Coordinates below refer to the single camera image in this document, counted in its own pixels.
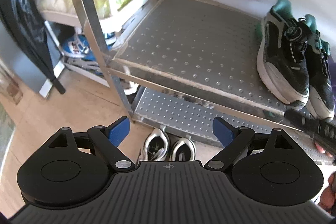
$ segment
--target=black sneaker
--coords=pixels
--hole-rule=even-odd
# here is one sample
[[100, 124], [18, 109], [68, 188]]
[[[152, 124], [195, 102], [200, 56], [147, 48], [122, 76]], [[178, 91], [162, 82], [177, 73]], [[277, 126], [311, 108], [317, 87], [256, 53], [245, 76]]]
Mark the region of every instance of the black sneaker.
[[169, 142], [168, 135], [165, 132], [154, 128], [153, 132], [146, 138], [136, 164], [138, 165], [141, 160], [164, 161], [168, 155]]
[[305, 53], [310, 90], [306, 107], [314, 118], [332, 119], [335, 115], [335, 102], [328, 66], [330, 45], [320, 39], [315, 17], [306, 15], [305, 23], [312, 31]]
[[291, 3], [278, 0], [257, 26], [257, 70], [266, 87], [284, 104], [301, 109], [308, 101], [305, 60], [311, 30], [293, 18]]

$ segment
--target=perforated metal shelf panel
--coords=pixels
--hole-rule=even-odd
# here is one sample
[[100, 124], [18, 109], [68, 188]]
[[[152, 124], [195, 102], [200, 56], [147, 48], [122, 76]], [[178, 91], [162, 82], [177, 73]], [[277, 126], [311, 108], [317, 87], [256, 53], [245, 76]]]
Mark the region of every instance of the perforated metal shelf panel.
[[[221, 146], [212, 132], [212, 121], [216, 116], [222, 117], [234, 127], [247, 126], [258, 133], [272, 131], [269, 126], [239, 119], [149, 88], [143, 92], [134, 114], [153, 122], [151, 124], [153, 126], [155, 124], [165, 125], [190, 135], [193, 140], [197, 137], [197, 140], [201, 142], [217, 142], [216, 146]], [[333, 159], [318, 153], [308, 135], [291, 129], [286, 132], [316, 163], [332, 164]]]
[[[116, 61], [279, 113], [284, 105], [267, 90], [256, 69], [258, 22], [196, 0], [163, 0]], [[188, 94], [187, 88], [180, 91]]]
[[222, 117], [234, 127], [247, 126], [258, 133], [270, 133], [272, 130], [270, 127], [238, 119], [149, 88], [143, 92], [135, 114], [191, 135], [216, 141], [218, 140], [212, 131], [212, 121], [217, 116]]

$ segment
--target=metal screw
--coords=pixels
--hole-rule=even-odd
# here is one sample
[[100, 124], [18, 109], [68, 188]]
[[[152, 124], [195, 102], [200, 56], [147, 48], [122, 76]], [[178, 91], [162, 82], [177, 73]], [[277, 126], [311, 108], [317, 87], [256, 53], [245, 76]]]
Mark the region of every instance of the metal screw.
[[119, 160], [115, 163], [115, 166], [120, 169], [129, 168], [132, 163], [128, 160]]
[[224, 167], [224, 163], [219, 160], [212, 160], [208, 162], [208, 166], [212, 169], [220, 169]]

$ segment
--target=white shoe sole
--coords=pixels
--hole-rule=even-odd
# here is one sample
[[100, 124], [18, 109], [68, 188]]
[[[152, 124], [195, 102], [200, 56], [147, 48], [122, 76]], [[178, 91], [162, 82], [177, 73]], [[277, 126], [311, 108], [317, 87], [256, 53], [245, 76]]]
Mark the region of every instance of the white shoe sole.
[[284, 104], [291, 104], [295, 101], [300, 101], [306, 104], [308, 101], [308, 95], [302, 95], [298, 93], [283, 77], [283, 75], [277, 70], [277, 68], [267, 63], [269, 72], [267, 72], [264, 63], [264, 48], [265, 48], [265, 22], [261, 20], [262, 40], [257, 56], [257, 70], [262, 82], [271, 91], [271, 93], [277, 97]]
[[86, 54], [73, 54], [71, 52], [66, 52], [63, 51], [64, 55], [67, 57], [72, 57], [72, 58], [84, 58], [86, 56]]
[[310, 112], [310, 114], [315, 119], [326, 119], [326, 118], [334, 118], [335, 116], [335, 107], [333, 111], [330, 111], [326, 105], [323, 103], [322, 98], [319, 93], [314, 89], [311, 85], [309, 85], [309, 100], [307, 102], [306, 108]]

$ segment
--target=white sneaker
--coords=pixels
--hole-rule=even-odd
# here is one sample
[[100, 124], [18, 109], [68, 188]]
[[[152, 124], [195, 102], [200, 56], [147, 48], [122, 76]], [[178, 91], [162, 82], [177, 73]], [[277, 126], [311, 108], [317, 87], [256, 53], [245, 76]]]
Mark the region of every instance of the white sneaker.
[[139, 84], [134, 82], [128, 82], [120, 78], [121, 85], [123, 86], [126, 95], [131, 95], [137, 92]]
[[195, 160], [196, 146], [186, 138], [180, 138], [173, 144], [169, 161], [189, 161]]
[[169, 138], [165, 132], [154, 128], [153, 132], [146, 138], [137, 164], [141, 160], [146, 161], [164, 161], [169, 149]]

